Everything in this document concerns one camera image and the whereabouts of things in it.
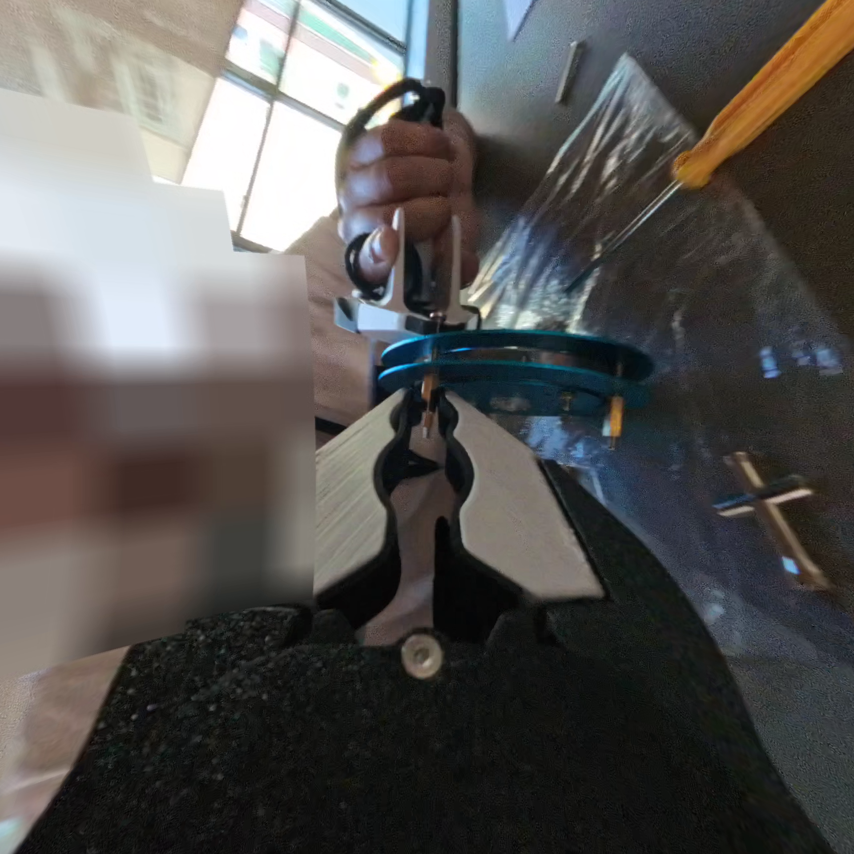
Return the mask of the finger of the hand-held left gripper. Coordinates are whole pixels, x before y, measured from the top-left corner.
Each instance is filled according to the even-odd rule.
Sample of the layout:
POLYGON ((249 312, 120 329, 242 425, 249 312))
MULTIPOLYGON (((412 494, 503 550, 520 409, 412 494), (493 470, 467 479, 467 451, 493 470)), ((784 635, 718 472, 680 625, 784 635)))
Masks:
POLYGON ((453 323, 449 318, 440 321, 415 314, 398 314, 352 297, 337 297, 334 301, 336 326, 361 336, 430 336, 481 327, 482 320, 477 310, 463 306, 462 313, 464 322, 453 323))

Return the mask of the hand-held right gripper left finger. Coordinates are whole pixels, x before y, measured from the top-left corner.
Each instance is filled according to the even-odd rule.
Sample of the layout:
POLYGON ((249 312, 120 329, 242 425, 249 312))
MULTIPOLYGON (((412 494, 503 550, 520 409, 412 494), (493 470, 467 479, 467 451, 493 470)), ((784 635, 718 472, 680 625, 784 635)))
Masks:
POLYGON ((383 467, 409 402, 408 392, 393 393, 315 453, 316 605, 388 605, 397 593, 397 528, 383 467))

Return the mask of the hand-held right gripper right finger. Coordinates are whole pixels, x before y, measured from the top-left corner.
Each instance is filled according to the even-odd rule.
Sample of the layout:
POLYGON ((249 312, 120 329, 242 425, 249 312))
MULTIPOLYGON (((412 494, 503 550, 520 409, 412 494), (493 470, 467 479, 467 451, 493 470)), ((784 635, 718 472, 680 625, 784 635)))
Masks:
POLYGON ((443 400, 443 437, 462 556, 531 602, 602 600, 603 585, 536 455, 454 392, 443 400))

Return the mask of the blue round turntable base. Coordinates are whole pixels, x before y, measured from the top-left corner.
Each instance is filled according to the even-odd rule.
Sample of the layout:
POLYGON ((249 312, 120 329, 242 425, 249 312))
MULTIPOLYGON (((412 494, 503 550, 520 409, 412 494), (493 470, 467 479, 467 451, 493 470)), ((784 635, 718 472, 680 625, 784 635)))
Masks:
POLYGON ((646 405, 653 359, 599 336, 549 330, 453 330, 386 347, 379 386, 453 392, 485 414, 602 418, 614 447, 625 411, 646 405))

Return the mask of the grey desk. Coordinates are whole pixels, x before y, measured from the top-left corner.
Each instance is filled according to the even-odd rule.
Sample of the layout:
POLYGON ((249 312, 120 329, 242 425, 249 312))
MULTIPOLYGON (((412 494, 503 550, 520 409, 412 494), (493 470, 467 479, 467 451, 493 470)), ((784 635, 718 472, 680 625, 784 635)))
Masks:
MULTIPOLYGON (((460 2, 459 106, 482 146, 476 194, 484 257, 539 186, 621 56, 634 58, 689 123, 693 145, 819 5, 541 2, 508 41, 503 2, 460 2), (555 105, 566 52, 576 40, 585 40, 586 50, 571 99, 555 105)), ((744 195, 851 346, 852 94, 848 55, 702 188, 721 177, 744 195)), ((498 422, 528 443, 516 419, 526 418, 498 422)), ((610 452, 625 433, 624 421, 610 450, 601 418, 551 419, 597 427, 610 452)), ((579 469, 561 464, 575 469, 588 489, 579 469)), ((831 847, 852 852, 852 668, 723 653, 790 790, 831 847)))

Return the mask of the person's left hand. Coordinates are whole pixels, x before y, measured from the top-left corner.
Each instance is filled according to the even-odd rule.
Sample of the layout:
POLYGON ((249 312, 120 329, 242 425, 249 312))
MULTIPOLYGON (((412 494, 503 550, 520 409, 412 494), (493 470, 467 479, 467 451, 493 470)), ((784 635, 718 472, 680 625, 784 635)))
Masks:
POLYGON ((356 269, 385 284, 399 251, 392 227, 404 212, 407 239, 430 242, 438 261, 451 250, 450 223, 461 225, 461 281, 479 269, 480 214, 474 194, 477 141, 461 112, 445 113, 443 128, 391 120, 353 143, 338 184, 339 233, 346 243, 366 236, 356 269))

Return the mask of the large window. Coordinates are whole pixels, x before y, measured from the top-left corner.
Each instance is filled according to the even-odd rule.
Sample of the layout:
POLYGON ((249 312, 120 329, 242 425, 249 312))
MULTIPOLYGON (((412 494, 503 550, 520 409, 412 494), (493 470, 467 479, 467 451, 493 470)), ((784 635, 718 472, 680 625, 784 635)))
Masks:
POLYGON ((415 7, 242 2, 182 180, 222 194, 238 250, 286 250, 334 208, 343 129, 403 77, 415 7))

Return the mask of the metal cross wrench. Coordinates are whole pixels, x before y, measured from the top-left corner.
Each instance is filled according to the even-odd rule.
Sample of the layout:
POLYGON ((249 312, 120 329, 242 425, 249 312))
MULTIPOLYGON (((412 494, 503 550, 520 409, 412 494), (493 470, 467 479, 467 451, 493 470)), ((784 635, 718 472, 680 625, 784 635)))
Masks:
POLYGON ((753 516, 773 545, 783 570, 801 587, 829 593, 833 585, 814 561, 783 512, 786 504, 807 499, 814 490, 801 475, 783 475, 767 481, 760 475, 750 454, 733 452, 724 462, 740 492, 713 504, 720 518, 753 516))

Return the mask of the small metal bar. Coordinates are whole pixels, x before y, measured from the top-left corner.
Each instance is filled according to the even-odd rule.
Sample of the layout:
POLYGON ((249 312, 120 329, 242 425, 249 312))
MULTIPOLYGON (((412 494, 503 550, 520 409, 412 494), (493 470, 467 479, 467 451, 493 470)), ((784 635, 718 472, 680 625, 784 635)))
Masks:
POLYGON ((576 40, 569 45, 564 59, 564 66, 561 71, 557 91, 554 96, 555 105, 564 106, 569 104, 571 91, 578 75, 585 50, 585 40, 576 40))

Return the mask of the clear plastic bag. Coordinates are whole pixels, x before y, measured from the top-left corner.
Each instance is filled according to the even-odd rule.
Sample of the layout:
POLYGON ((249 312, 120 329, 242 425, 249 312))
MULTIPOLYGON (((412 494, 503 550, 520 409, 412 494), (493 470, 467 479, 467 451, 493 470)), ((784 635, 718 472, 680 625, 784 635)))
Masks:
POLYGON ((631 344, 655 364, 648 404, 616 451, 595 426, 516 419, 570 464, 671 572, 730 656, 852 668, 852 346, 731 183, 677 196, 572 293, 569 282, 669 183, 696 134, 623 55, 472 289, 485 324, 631 344), (720 518, 740 492, 724 457, 763 479, 801 475, 814 495, 786 519, 833 585, 801 587, 753 516, 720 518))

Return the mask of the white tray of blue parts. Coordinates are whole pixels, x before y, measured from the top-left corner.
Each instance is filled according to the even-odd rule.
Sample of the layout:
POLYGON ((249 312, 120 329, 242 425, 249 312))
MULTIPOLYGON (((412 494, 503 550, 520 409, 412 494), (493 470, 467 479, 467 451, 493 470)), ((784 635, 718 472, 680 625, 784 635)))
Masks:
POLYGON ((541 4, 541 1, 503 1, 508 41, 514 41, 519 36, 532 10, 538 4, 541 4))

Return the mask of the yellow-handled screwdriver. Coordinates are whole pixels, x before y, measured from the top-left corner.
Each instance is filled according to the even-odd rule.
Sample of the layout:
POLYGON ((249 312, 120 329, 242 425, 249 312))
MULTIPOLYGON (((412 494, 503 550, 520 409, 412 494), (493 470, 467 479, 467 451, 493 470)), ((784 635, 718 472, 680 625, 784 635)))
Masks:
POLYGON ((760 137, 852 49, 853 3, 824 2, 717 115, 699 142, 676 157, 667 187, 601 247, 564 291, 572 293, 586 283, 672 198, 708 185, 724 162, 760 137))

